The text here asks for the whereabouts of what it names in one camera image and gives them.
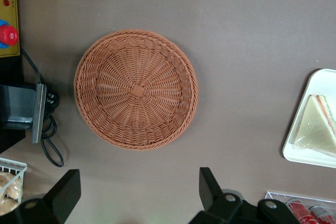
power cord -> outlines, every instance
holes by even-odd
[[[21,48],[21,52],[24,55],[24,57],[27,59],[31,67],[34,69],[36,72],[38,78],[39,78],[39,83],[46,85],[41,73],[29,57],[29,55],[26,53],[26,51]],[[45,110],[44,110],[44,116],[43,116],[43,129],[42,129],[42,134],[41,134],[41,145],[44,153],[46,154],[47,159],[55,166],[57,167],[63,167],[64,166],[64,159],[59,152],[59,150],[56,148],[56,146],[52,143],[50,140],[51,137],[53,137],[56,134],[57,131],[57,123],[54,119],[54,117],[51,115],[54,111],[55,108],[59,104],[59,95],[55,92],[49,91],[47,88],[47,97],[46,97],[46,103],[45,103]],[[50,147],[55,151],[57,156],[60,159],[60,163],[55,162],[50,154],[47,151],[45,141],[50,145]]]

woven basket rim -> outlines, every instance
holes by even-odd
[[[126,144],[123,142],[119,142],[119,141],[115,141],[113,138],[109,138],[108,140],[106,139],[106,136],[104,135],[104,132],[101,131],[101,129],[99,129],[98,127],[94,127],[92,125],[90,125],[90,119],[87,117],[87,111],[86,111],[86,107],[82,101],[80,92],[79,92],[79,81],[78,78],[81,75],[81,73],[84,71],[85,68],[85,64],[86,61],[88,59],[88,57],[90,56],[90,54],[92,53],[92,51],[94,51],[97,47],[99,47],[99,45],[101,45],[102,43],[104,43],[106,40],[110,39],[110,38],[114,38],[117,36],[136,36],[136,35],[141,35],[144,38],[148,38],[148,39],[152,39],[155,40],[156,43],[163,45],[165,48],[169,48],[171,51],[174,53],[174,56],[179,57],[179,60],[181,62],[181,64],[184,66],[185,68],[185,72],[187,73],[189,82],[190,82],[190,86],[191,86],[191,103],[190,106],[188,108],[188,112],[187,112],[187,116],[184,119],[185,123],[181,124],[178,128],[176,128],[174,130],[174,132],[167,137],[164,140],[161,140],[159,142],[153,142],[153,143],[147,143],[145,145],[130,145],[130,144]],[[116,145],[118,147],[122,147],[122,148],[127,148],[127,149],[132,149],[132,150],[151,150],[154,148],[158,148],[161,147],[171,141],[173,141],[174,139],[176,139],[177,137],[179,137],[184,130],[188,127],[188,125],[191,123],[191,120],[193,119],[194,115],[195,115],[195,111],[197,108],[197,103],[198,103],[198,84],[197,84],[197,79],[196,79],[196,75],[194,72],[194,69],[189,61],[189,59],[187,58],[187,56],[184,54],[184,52],[178,47],[176,46],[174,43],[172,43],[171,41],[169,41],[168,39],[166,39],[165,37],[154,33],[152,31],[146,31],[146,30],[138,30],[138,29],[125,29],[125,30],[120,30],[120,31],[116,31],[110,34],[107,34],[105,36],[103,36],[102,38],[98,39],[94,44],[92,44],[89,49],[85,52],[85,54],[83,55],[83,57],[81,58],[79,65],[77,67],[76,70],[76,74],[75,74],[75,80],[74,80],[74,93],[75,93],[75,101],[78,107],[78,110],[82,116],[82,118],[84,119],[84,121],[86,122],[86,124],[102,139],[106,140],[107,142]]]

yellow control panel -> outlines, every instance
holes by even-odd
[[[0,0],[0,57],[20,55],[17,0]]]

food item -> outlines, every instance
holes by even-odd
[[[0,176],[0,190],[7,185],[7,179]],[[0,201],[5,197],[6,190],[4,190],[2,193],[0,193]]]
[[[336,99],[310,95],[295,145],[336,153]]]
[[[320,224],[336,224],[336,221],[331,214],[321,206],[311,207],[309,211]]]
[[[286,205],[301,224],[319,224],[314,216],[311,215],[308,209],[302,204],[301,200],[291,199]]]
[[[0,179],[10,182],[15,176],[11,173],[0,172]],[[22,180],[18,177],[14,182],[8,186],[7,195],[12,199],[19,199],[22,197],[23,189],[22,189]]]
[[[0,216],[5,215],[19,206],[19,203],[11,198],[5,197],[0,205]]]

sandwich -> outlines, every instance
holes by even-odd
[[[294,144],[325,154],[336,154],[335,116],[334,97],[310,95]]]

